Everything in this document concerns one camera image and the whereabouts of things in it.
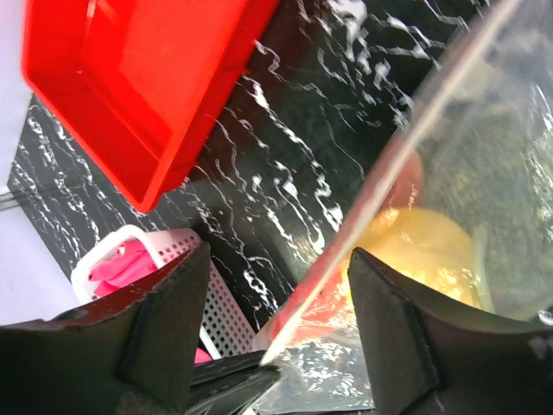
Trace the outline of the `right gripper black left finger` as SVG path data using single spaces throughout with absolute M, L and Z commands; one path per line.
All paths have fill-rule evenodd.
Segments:
M 184 413 L 209 267 L 200 243 L 109 296 L 2 327 L 2 413 L 113 414 L 127 392 Z

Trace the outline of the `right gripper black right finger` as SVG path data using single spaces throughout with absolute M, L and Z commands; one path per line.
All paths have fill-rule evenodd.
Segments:
M 349 284 L 378 414 L 550 414 L 552 329 L 496 316 L 361 248 Z

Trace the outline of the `clear zip top bag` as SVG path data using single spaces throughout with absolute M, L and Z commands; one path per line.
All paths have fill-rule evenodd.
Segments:
M 551 413 L 551 2 L 452 43 L 257 342 L 260 414 Z

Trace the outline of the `yellow fake fruit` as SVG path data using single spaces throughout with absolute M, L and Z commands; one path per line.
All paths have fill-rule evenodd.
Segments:
M 387 209 L 372 220 L 356 246 L 418 283 L 481 307 L 473 240 L 443 214 L 419 207 Z

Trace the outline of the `green fake vegetable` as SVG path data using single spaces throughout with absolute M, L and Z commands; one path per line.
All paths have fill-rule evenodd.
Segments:
M 483 63 L 421 146 L 423 203 L 474 241 L 486 307 L 533 320 L 552 305 L 552 66 Z

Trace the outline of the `white perforated plastic basket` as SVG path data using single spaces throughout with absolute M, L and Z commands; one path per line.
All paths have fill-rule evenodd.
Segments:
M 200 236 L 188 228 L 146 232 L 125 225 L 105 236 L 74 267 L 71 283 L 81 303 L 90 303 L 99 285 L 89 279 L 90 272 L 110 259 L 125 242 L 137 242 L 161 268 L 183 253 L 192 251 L 201 242 Z M 214 359 L 246 354 L 252 350 L 255 332 L 237 301 L 226 286 L 215 265 L 210 265 L 210 279 L 200 329 L 200 340 Z

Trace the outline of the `pink cloth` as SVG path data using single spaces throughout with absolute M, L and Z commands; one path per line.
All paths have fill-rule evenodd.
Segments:
M 145 245 L 137 239 L 120 244 L 115 253 L 103 259 L 88 275 L 94 284 L 91 299 L 107 295 L 144 278 L 160 269 Z

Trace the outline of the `red plastic tray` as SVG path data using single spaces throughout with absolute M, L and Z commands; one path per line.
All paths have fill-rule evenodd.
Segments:
M 22 73 L 141 212 L 178 187 L 274 1 L 50 1 L 25 7 Z

